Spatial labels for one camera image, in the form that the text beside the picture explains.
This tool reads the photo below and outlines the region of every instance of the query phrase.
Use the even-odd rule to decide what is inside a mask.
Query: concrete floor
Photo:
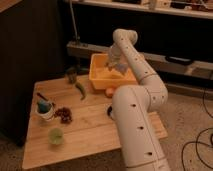
[[[206,101],[210,113],[213,114],[213,101]],[[173,171],[183,170],[181,165],[181,149],[188,141],[193,141],[200,131],[213,127],[203,107],[202,99],[169,93],[166,105],[158,113],[161,116],[169,136],[161,139],[163,150]],[[209,143],[209,134],[201,136],[200,141]],[[202,158],[213,166],[213,150],[199,146]],[[0,139],[0,171],[20,171],[23,148],[16,147],[9,140]],[[196,156],[195,146],[189,145],[184,151],[184,161],[188,171],[209,171]],[[51,166],[32,169],[32,171],[122,171],[123,159],[120,150],[114,150]]]

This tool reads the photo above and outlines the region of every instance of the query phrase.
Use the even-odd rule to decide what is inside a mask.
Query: floor
[[[213,101],[206,100],[206,106],[213,114]],[[188,141],[196,140],[200,131],[213,127],[213,118],[209,117],[202,99],[169,93],[166,105],[158,113],[161,116],[169,136],[160,143],[173,171],[182,171],[181,149]],[[199,141],[210,143],[213,129],[204,132]],[[212,148],[199,145],[202,159],[213,166]],[[0,138],[0,171],[21,171],[23,148],[16,147],[5,138]],[[198,159],[195,145],[189,144],[184,150],[184,163],[187,171],[209,171]],[[120,150],[114,150],[89,157],[66,161],[51,166],[32,169],[32,171],[122,171],[124,169]]]

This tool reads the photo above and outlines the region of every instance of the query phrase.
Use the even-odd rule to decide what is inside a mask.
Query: equipment
[[[133,47],[137,38],[133,30],[117,29],[113,33],[114,44],[109,50],[108,64],[120,59],[123,54],[140,86],[119,87],[113,96],[112,114],[126,169],[169,171],[168,162],[147,115],[147,111],[153,111],[166,102],[168,92],[158,74]]]

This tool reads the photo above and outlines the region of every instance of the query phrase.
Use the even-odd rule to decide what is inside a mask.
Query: white cup
[[[51,104],[51,108],[47,113],[39,113],[38,107],[37,107],[36,114],[41,116],[45,121],[51,121],[54,118],[54,107]]]

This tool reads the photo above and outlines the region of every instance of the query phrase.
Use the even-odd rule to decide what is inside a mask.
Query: pen holder
[[[36,114],[42,117],[45,121],[51,121],[54,118],[54,107],[52,103],[39,101],[36,108]]]

